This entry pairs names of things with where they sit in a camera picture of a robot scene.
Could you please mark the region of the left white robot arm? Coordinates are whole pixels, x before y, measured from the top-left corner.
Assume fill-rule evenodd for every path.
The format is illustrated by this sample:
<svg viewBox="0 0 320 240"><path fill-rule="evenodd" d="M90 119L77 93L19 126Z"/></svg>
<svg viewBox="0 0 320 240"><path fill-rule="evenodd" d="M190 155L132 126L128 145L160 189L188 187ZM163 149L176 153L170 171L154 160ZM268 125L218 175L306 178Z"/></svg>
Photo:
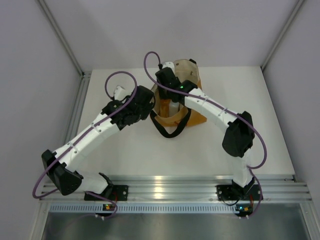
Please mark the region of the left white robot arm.
<svg viewBox="0 0 320 240"><path fill-rule="evenodd" d="M112 100L88 127L55 151L46 150L41 155L42 162L59 192L67 196L75 191L89 191L102 200L109 199L113 194L113 183L105 174L78 169L107 138L126 126L145 120L154 103L154 93L144 86L139 85L132 94L117 86Z"/></svg>

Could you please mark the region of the tan canvas tote bag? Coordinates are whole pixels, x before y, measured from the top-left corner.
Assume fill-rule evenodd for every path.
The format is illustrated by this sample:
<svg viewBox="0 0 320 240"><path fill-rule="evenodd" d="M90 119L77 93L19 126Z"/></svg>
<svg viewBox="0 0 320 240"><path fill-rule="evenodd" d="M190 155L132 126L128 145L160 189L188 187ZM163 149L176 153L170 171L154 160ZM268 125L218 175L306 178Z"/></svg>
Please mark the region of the tan canvas tote bag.
<svg viewBox="0 0 320 240"><path fill-rule="evenodd" d="M179 59L173 63L175 65L174 75L178 77L181 82L179 91L182 91L182 87L187 87L189 83L196 85L199 89L202 88L199 68L196 61L190 58ZM171 100L161 100L159 98L158 87L157 84L152 87L155 96L155 105L150 113L150 118L155 128L163 137L167 139L175 138L182 133L185 127L193 127L207 122L205 116L184 106L182 100L179 102L179 112L169 117L169 103Z"/></svg>

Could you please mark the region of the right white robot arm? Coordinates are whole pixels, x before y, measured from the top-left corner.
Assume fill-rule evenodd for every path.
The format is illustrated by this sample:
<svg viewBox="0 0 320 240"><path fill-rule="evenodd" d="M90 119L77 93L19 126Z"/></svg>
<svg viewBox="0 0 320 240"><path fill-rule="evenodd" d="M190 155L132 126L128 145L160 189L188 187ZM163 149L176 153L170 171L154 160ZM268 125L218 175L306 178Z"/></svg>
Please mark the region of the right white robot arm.
<svg viewBox="0 0 320 240"><path fill-rule="evenodd" d="M181 81L171 67L163 67L155 76L161 98L181 104L187 108L188 114L196 111L224 134L222 148L232 157L233 179L229 190L222 192L220 198L244 200L255 184L248 160L256 136L252 116L247 111L236 113L221 106L190 79Z"/></svg>

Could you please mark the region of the white bottle black cap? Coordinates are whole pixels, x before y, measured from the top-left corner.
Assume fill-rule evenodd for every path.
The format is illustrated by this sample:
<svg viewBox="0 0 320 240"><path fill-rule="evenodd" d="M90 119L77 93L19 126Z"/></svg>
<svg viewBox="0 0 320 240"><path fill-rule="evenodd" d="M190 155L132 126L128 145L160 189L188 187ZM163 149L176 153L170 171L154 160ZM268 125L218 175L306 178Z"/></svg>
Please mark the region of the white bottle black cap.
<svg viewBox="0 0 320 240"><path fill-rule="evenodd" d="M168 116L173 117L176 115L180 110L180 103L179 102L173 102L172 100L169 102L168 106Z"/></svg>

